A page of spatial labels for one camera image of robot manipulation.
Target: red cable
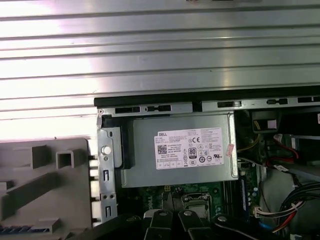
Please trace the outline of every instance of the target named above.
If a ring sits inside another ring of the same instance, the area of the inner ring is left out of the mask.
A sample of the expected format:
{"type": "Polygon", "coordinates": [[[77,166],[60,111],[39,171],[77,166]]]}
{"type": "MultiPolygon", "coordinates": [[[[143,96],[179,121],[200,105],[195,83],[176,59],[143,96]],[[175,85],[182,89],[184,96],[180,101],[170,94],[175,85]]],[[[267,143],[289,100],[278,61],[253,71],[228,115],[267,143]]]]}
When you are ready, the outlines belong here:
{"type": "Polygon", "coordinates": [[[297,213],[296,211],[293,212],[293,213],[291,213],[291,214],[288,216],[288,218],[287,218],[279,227],[277,227],[277,228],[274,230],[274,232],[276,232],[276,231],[278,231],[278,230],[280,230],[280,229],[283,229],[285,226],[287,226],[288,223],[295,217],[296,213],[297,213]]]}
{"type": "Polygon", "coordinates": [[[286,158],[286,157],[277,157],[277,156],[274,156],[274,157],[271,157],[270,159],[268,159],[266,162],[265,162],[265,165],[270,168],[271,165],[269,165],[270,161],[272,160],[280,160],[280,161],[283,161],[283,162],[286,162],[286,163],[294,163],[295,160],[293,158],[286,158]]]}
{"type": "Polygon", "coordinates": [[[296,159],[299,159],[299,154],[297,153],[296,150],[294,150],[293,148],[287,147],[286,145],[283,145],[281,142],[279,142],[279,141],[277,141],[277,140],[275,140],[275,139],[273,139],[273,140],[274,140],[274,142],[275,142],[276,144],[278,144],[280,147],[282,147],[282,148],[284,148],[284,149],[287,149],[287,150],[293,152],[293,153],[295,154],[296,159]]]}

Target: white connector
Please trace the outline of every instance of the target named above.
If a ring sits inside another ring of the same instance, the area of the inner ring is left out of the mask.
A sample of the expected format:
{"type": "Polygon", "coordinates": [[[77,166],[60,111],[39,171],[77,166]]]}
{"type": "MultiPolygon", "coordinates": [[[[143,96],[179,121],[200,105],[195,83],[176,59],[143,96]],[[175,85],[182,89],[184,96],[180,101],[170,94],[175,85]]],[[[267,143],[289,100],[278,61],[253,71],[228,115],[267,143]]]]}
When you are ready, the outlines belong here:
{"type": "Polygon", "coordinates": [[[261,211],[261,208],[259,206],[256,206],[253,208],[253,215],[256,219],[260,219],[261,218],[261,215],[258,214],[258,210],[261,211]]]}

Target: warning label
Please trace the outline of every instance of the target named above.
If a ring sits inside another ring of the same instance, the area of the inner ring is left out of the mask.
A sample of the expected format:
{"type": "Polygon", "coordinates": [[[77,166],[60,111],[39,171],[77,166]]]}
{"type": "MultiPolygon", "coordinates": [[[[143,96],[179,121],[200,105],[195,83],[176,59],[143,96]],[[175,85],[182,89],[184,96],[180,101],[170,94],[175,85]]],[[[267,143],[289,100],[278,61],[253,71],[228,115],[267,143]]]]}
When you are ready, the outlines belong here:
{"type": "Polygon", "coordinates": [[[160,131],[154,147],[158,170],[224,164],[219,127],[160,131]]]}

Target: qr code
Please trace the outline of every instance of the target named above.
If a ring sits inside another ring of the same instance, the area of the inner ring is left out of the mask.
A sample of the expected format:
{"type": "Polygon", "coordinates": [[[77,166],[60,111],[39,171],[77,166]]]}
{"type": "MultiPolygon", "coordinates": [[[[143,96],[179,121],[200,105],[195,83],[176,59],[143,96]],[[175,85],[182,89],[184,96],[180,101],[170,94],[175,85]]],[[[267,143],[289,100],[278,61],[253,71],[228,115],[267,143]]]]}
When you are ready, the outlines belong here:
{"type": "Polygon", "coordinates": [[[158,154],[167,154],[167,145],[158,145],[158,154]]]}

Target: metal bracket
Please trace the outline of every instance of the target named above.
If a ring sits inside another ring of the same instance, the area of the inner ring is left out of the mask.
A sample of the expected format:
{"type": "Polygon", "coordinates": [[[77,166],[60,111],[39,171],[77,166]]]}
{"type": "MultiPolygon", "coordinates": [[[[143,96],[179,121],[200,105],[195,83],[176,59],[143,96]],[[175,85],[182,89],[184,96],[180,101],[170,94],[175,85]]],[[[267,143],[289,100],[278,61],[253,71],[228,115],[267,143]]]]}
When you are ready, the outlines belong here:
{"type": "Polygon", "coordinates": [[[101,222],[107,222],[118,215],[117,195],[115,183],[115,153],[113,132],[119,131],[118,127],[98,128],[98,171],[101,199],[101,222]]]}

